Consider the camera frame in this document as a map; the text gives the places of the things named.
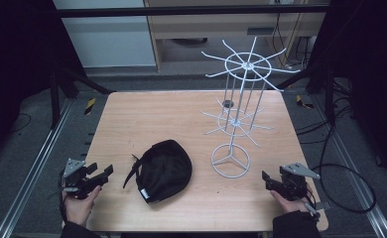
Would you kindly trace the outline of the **person's right hand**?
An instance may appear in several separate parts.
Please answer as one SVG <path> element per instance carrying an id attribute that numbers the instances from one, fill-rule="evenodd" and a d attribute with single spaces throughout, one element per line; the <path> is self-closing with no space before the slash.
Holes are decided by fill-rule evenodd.
<path id="1" fill-rule="evenodd" d="M 295 201 L 287 200 L 275 190 L 271 190 L 270 193 L 273 196 L 273 198 L 281 205 L 285 213 L 290 213 L 295 211 L 310 212 L 308 208 L 305 206 L 305 202 L 302 200 L 295 200 Z"/>

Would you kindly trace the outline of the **black horizontal frame bar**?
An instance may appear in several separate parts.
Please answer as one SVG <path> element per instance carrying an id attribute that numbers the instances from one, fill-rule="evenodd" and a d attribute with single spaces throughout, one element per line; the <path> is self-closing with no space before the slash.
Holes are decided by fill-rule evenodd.
<path id="1" fill-rule="evenodd" d="M 227 5 L 227 6 L 182 6 L 141 7 L 104 9 L 65 9 L 52 11 L 61 18 L 89 17 L 138 17 L 138 16 L 184 16 L 224 14 L 273 14 L 273 13 L 320 13 L 330 9 L 329 4 L 293 5 Z"/>

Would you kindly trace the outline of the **white cabinet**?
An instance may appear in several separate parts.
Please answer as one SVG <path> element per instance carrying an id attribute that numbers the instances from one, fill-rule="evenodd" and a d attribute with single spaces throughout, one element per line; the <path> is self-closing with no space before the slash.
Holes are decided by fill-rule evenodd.
<path id="1" fill-rule="evenodd" d="M 144 0 L 54 0 L 58 10 L 137 8 Z M 147 18 L 63 18 L 85 68 L 155 66 Z"/>

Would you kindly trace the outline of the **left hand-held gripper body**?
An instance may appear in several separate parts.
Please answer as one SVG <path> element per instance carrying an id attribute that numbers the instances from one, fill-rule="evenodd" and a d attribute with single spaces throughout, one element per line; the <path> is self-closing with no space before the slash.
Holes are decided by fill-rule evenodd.
<path id="1" fill-rule="evenodd" d="M 64 191 L 77 199 L 85 199 L 97 187 L 86 173 L 85 161 L 68 159 L 64 172 Z"/>

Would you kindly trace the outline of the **black cap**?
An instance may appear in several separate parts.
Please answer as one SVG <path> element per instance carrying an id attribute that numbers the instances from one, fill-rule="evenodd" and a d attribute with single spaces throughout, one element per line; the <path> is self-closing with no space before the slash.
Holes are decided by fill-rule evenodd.
<path id="1" fill-rule="evenodd" d="M 130 173 L 136 178 L 138 190 L 147 203 L 156 203 L 181 192 L 189 184 L 193 164 L 185 149 L 175 140 L 153 145 L 141 158 L 135 158 Z"/>

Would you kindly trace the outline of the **aluminium floor rail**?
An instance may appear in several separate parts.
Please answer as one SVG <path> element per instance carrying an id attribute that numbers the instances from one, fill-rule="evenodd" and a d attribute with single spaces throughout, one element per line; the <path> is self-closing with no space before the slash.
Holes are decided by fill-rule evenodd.
<path id="1" fill-rule="evenodd" d="M 338 167 L 346 170 L 346 176 L 348 177 L 349 183 L 351 184 L 358 199 L 360 208 L 346 208 L 344 205 L 336 202 L 327 192 L 325 193 L 326 197 L 331 201 L 332 204 L 335 204 L 337 207 L 343 210 L 354 214 L 366 215 L 376 236 L 378 238 L 387 238 L 387 220 L 377 204 L 377 196 L 373 187 L 366 180 L 366 178 L 359 173 L 356 165 L 346 150 L 343 141 L 334 131 L 335 127 L 329 123 L 327 116 L 324 114 L 326 106 L 323 106 L 321 98 L 319 96 L 312 96 L 312 101 L 315 104 L 315 108 L 320 114 L 321 118 L 324 120 L 323 127 L 327 130 L 320 162 L 317 165 L 317 169 L 321 171 L 324 167 Z M 325 148 L 329 142 L 332 142 L 333 148 L 337 153 L 339 159 L 338 164 L 329 164 L 323 162 Z"/>
<path id="2" fill-rule="evenodd" d="M 8 212 L 0 223 L 0 238 L 10 238 L 14 228 L 22 215 L 22 212 L 27 205 L 27 202 L 34 190 L 34 187 L 44 169 L 44 166 L 55 146 L 55 143 L 64 127 L 69 111 L 73 105 L 72 99 L 64 101 L 63 108 L 60 111 L 60 119 L 56 126 L 49 131 L 49 134 L 44 141 L 39 153 L 37 154 L 26 178 L 24 179 L 14 201 L 12 202 Z"/>

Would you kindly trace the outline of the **black curtain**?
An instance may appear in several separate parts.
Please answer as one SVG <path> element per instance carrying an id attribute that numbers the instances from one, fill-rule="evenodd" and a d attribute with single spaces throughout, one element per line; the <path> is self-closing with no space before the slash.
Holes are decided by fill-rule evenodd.
<path id="1" fill-rule="evenodd" d="M 330 0 L 314 53 L 328 51 L 334 74 L 351 81 L 365 132 L 387 166 L 387 0 Z"/>
<path id="2" fill-rule="evenodd" d="M 58 63 L 83 74 L 83 66 L 53 0 L 0 0 L 0 145 L 18 117 L 21 102 L 49 84 L 50 64 L 43 61 L 41 42 Z"/>

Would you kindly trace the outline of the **light wooden desk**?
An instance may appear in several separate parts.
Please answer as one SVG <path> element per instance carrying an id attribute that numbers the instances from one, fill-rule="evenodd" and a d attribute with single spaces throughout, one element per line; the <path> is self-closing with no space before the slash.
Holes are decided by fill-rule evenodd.
<path id="1" fill-rule="evenodd" d="M 326 4 L 330 0 L 144 0 L 147 7 L 227 6 L 227 5 L 293 5 Z M 289 63 L 294 42 L 300 37 L 315 37 L 325 13 L 273 13 L 150 16 L 148 18 L 155 60 L 164 68 L 165 42 L 255 36 L 269 44 L 270 51 L 284 53 L 276 65 Z"/>

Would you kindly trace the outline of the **yellow black tape strip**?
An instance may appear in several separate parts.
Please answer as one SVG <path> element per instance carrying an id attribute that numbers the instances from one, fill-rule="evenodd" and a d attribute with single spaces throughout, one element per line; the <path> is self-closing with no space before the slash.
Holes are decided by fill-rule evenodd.
<path id="1" fill-rule="evenodd" d="M 91 110 L 92 110 L 92 108 L 93 108 L 93 105 L 94 105 L 95 101 L 96 101 L 96 98 L 90 98 L 90 99 L 88 100 L 87 105 L 86 105 L 86 107 L 85 107 L 85 109 L 84 109 L 84 115 L 90 114 L 90 112 L 91 112 Z"/>
<path id="2" fill-rule="evenodd" d="M 312 103 L 305 103 L 300 95 L 296 96 L 296 103 L 297 105 L 305 108 L 309 108 L 309 109 L 315 108 L 315 106 Z"/>

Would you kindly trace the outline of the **person's left hand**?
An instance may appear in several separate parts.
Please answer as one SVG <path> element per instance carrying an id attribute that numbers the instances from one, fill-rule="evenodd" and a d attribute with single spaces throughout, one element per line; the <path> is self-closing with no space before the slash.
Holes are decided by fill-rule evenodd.
<path id="1" fill-rule="evenodd" d="M 64 192 L 63 197 L 66 219 L 69 222 L 85 227 L 95 204 L 95 200 L 101 191 L 102 187 L 98 185 L 85 199 L 77 199 L 68 196 L 67 193 Z"/>

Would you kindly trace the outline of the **black metal stand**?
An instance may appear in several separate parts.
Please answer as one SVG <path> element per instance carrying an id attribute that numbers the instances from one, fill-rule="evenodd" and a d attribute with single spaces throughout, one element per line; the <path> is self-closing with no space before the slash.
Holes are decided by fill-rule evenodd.
<path id="1" fill-rule="evenodd" d="M 324 116 L 331 126 L 335 125 L 333 109 L 333 71 L 327 62 L 316 62 L 308 65 L 304 70 L 295 73 L 287 80 L 278 84 L 278 87 L 285 89 L 288 86 L 307 78 L 306 92 L 316 94 L 322 92 L 324 95 Z"/>
<path id="2" fill-rule="evenodd" d="M 59 89 L 63 91 L 66 98 L 77 98 L 79 91 L 73 84 L 75 80 L 83 83 L 84 85 L 94 89 L 99 93 L 112 93 L 111 89 L 107 89 L 91 81 L 87 76 L 84 76 L 81 73 L 77 73 L 69 68 L 57 67 L 56 69 L 52 69 L 50 73 L 52 129 L 54 129 L 61 120 Z"/>

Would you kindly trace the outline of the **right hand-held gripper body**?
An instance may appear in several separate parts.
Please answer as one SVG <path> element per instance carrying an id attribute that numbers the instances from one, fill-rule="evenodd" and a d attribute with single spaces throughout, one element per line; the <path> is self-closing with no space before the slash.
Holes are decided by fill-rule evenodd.
<path id="1" fill-rule="evenodd" d="M 281 166 L 286 175 L 285 180 L 275 190 L 287 200 L 293 201 L 305 197 L 308 194 L 306 178 L 320 179 L 321 176 L 301 163 L 293 163 Z"/>

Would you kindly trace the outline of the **white wire display rack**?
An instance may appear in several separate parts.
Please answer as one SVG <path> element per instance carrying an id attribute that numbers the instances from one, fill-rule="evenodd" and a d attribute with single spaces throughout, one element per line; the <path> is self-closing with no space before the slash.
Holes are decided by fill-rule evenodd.
<path id="1" fill-rule="evenodd" d="M 269 89 L 278 92 L 282 90 L 269 80 L 273 73 L 284 72 L 282 68 L 274 66 L 272 60 L 284 52 L 262 56 L 254 48 L 239 52 L 228 43 L 224 45 L 230 50 L 230 54 L 226 57 L 214 57 L 223 63 L 223 69 L 210 75 L 211 78 L 226 78 L 223 96 L 216 100 L 219 111 L 202 114 L 216 121 L 214 132 L 221 132 L 229 137 L 227 143 L 217 146 L 211 153 L 212 168 L 225 178 L 237 179 L 246 175 L 251 167 L 251 156 L 238 141 L 247 139 L 253 145 L 258 144 L 252 132 L 262 127 L 257 118 L 265 110 L 261 105 L 264 92 Z"/>

